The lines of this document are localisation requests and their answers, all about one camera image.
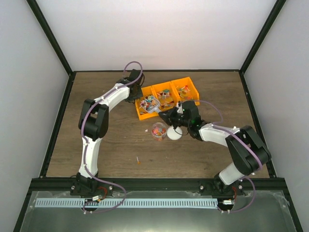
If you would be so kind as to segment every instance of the orange tray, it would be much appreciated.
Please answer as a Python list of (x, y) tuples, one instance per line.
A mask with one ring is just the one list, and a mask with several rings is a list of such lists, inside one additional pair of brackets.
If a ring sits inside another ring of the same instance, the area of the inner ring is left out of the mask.
[(179, 95), (181, 101), (199, 100), (199, 93), (198, 93), (197, 89), (195, 88), (195, 86), (193, 85), (193, 82), (192, 82), (190, 77), (185, 77), (185, 78), (182, 78), (182, 79), (173, 80), (171, 82), (175, 86), (178, 94), (179, 94), (178, 90), (180, 90), (181, 88), (183, 88), (185, 86), (188, 86), (189, 91), (187, 92), (187, 94), (185, 96), (189, 97), (189, 98), (185, 99), (185, 98), (183, 98)]
[[(151, 86), (143, 87), (141, 88), (141, 91), (143, 92), (143, 96), (149, 96), (154, 95), (156, 98), (156, 93), (154, 92), (153, 88)], [(137, 115), (139, 116), (140, 120), (144, 120), (147, 118), (158, 116), (159, 114), (157, 112), (153, 113), (147, 113), (143, 108), (140, 107), (140, 99), (135, 100), (135, 107), (137, 111)]]
[[(143, 87), (141, 88), (141, 90), (143, 92), (143, 96), (154, 95), (154, 97), (157, 98), (162, 104), (164, 104), (165, 102), (174, 101), (174, 103), (170, 103), (170, 106), (163, 108), (161, 105), (159, 107), (161, 111), (166, 111), (174, 107), (178, 101), (188, 100), (188, 99), (181, 98), (177, 90), (185, 86), (188, 86), (188, 89), (189, 89), (189, 92), (186, 94), (186, 96), (192, 98), (193, 100), (199, 100), (199, 93), (197, 89), (195, 88), (195, 86), (193, 85), (193, 82), (190, 77), (168, 81), (168, 82), (160, 83), (160, 84), (153, 85), (153, 86)], [(165, 89), (169, 90), (170, 96), (167, 98), (159, 98), (159, 92)], [(140, 99), (135, 100), (135, 107), (136, 107), (136, 111), (137, 111), (137, 114), (140, 120), (144, 120), (144, 119), (159, 115), (157, 112), (147, 113), (143, 108), (141, 108)]]

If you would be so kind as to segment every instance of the black metal frame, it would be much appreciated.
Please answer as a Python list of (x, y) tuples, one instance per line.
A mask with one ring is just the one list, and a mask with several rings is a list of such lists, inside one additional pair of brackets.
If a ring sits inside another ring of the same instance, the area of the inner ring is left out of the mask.
[[(57, 135), (59, 133), (59, 129), (61, 126), (61, 122), (63, 119), (63, 115), (69, 100), (70, 92), (73, 86), (73, 82), (77, 72), (73, 72), (70, 68), (56, 38), (54, 37), (50, 27), (47, 24), (47, 21), (42, 14), (36, 0), (27, 0), (29, 6), (34, 12), (38, 22), (40, 23), (42, 29), (44, 30), (48, 40), (50, 41), (52, 47), (54, 48), (56, 54), (58, 55), (63, 67), (67, 71), (69, 75), (69, 80), (66, 86), (66, 90), (61, 102), (61, 106), (56, 118), (56, 123), (53, 129), (53, 133), (50, 139), (50, 143), (48, 145), (48, 149), (45, 155), (44, 163), (40, 172), (40, 178), (35, 178), (32, 180), (28, 193), (26, 195), (24, 204), (22, 206), (20, 215), (18, 217), (16, 226), (14, 231), (20, 231), (25, 212), (30, 200), (30, 196), (33, 191), (70, 191), (71, 186), (73, 184), (74, 178), (63, 178), (63, 177), (46, 177), (46, 173), (48, 170), (49, 162), (55, 147)], [(240, 70), (147, 70), (145, 72), (217, 72), (217, 71), (228, 71), (228, 72), (239, 72), (240, 79), (244, 88), (244, 92), (247, 98), (248, 106), (253, 118), (253, 122), (256, 128), (256, 132), (265, 141), (261, 126), (259, 124), (256, 111), (254, 109), (254, 105), (252, 99), (250, 97), (250, 93), (244, 78), (244, 73), (248, 69), (250, 63), (252, 62), (256, 52), (258, 51), (260, 45), (262, 44), (264, 38), (266, 37), (269, 29), (271, 28), (272, 24), (274, 23), (276, 17), (278, 16), (281, 8), (283, 7), (286, 0), (277, 0), (272, 11), (270, 12), (261, 32), (259, 33), (255, 43), (253, 44), (245, 62), (243, 63)], [(293, 217), (294, 225), (298, 232), (302, 232), (302, 227), (300, 225), (297, 213), (295, 211), (289, 190), (285, 183), (284, 178), (278, 178), (276, 176), (274, 167), (272, 162), (267, 163), (267, 170), (269, 176), (271, 178), (254, 178), (252, 181), (257, 190), (282, 190), (284, 193), (285, 198), (289, 201), (290, 206), (289, 210)], [(199, 186), (201, 183), (212, 181), (213, 179), (143, 179), (143, 178), (105, 178), (104, 180), (114, 182), (117, 184), (122, 185), (127, 191), (165, 191), (165, 190), (182, 190), (182, 191), (196, 191), (199, 192)], [(243, 190), (251, 190), (251, 184), (247, 181), (242, 182)]]

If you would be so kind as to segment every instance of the perforated metal strip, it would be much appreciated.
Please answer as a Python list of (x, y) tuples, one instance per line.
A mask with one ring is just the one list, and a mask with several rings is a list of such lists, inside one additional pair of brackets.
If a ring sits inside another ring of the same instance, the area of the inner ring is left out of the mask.
[[(111, 208), (121, 199), (104, 199), (99, 203), (89, 203), (89, 208)], [(37, 198), (35, 207), (81, 208), (85, 199), (81, 198)], [(217, 199), (126, 199), (119, 208), (199, 208), (216, 209)]]

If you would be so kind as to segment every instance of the red wire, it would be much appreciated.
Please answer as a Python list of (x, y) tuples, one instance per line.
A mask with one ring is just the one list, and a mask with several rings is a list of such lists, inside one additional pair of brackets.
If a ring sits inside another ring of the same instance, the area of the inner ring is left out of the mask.
[(107, 189), (105, 187), (102, 187), (102, 186), (98, 187), (98, 189), (104, 190), (104, 197), (103, 197), (103, 199), (105, 199), (106, 194), (107, 194)]
[(235, 193), (235, 197), (234, 197), (234, 201), (236, 202), (236, 197), (237, 197), (237, 193), (236, 193), (236, 188), (235, 187), (232, 187), (234, 193)]

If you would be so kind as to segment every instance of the white ball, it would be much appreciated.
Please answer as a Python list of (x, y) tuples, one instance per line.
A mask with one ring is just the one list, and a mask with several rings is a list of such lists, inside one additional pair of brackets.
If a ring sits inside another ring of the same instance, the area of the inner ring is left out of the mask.
[(169, 127), (167, 130), (167, 136), (171, 140), (179, 140), (182, 137), (183, 131), (180, 127), (177, 127), (175, 130), (173, 127)]

